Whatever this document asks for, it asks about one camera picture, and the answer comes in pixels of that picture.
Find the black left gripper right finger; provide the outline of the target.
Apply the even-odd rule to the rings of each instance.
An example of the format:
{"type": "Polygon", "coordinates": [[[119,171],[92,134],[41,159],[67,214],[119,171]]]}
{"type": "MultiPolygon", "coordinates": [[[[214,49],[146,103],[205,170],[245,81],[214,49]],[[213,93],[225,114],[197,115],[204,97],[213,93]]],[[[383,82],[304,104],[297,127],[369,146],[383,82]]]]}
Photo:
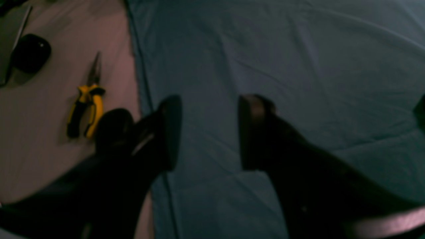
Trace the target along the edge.
{"type": "Polygon", "coordinates": [[[264,172],[291,239],[419,239],[424,205],[405,200],[308,142],[257,94],[238,99],[240,160],[264,172]]]}

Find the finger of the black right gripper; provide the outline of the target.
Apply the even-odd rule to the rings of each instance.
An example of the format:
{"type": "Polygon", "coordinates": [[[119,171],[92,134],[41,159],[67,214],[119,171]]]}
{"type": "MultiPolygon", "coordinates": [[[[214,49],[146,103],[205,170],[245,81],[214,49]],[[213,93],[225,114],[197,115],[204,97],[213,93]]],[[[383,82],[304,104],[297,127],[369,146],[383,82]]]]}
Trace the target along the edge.
{"type": "Polygon", "coordinates": [[[116,108],[106,112],[97,124],[95,153],[102,154],[117,142],[134,125],[129,110],[116,108]]]}

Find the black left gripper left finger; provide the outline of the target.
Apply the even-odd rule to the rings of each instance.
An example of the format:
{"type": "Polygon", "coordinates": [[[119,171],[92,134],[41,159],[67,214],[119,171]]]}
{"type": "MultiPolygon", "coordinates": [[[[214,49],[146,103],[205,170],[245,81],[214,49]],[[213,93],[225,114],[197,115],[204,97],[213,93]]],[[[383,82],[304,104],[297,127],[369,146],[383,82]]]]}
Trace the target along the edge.
{"type": "Polygon", "coordinates": [[[133,239],[155,179],[176,166],[182,99],[158,109],[38,192],[1,206],[1,228],[27,239],[133,239]]]}

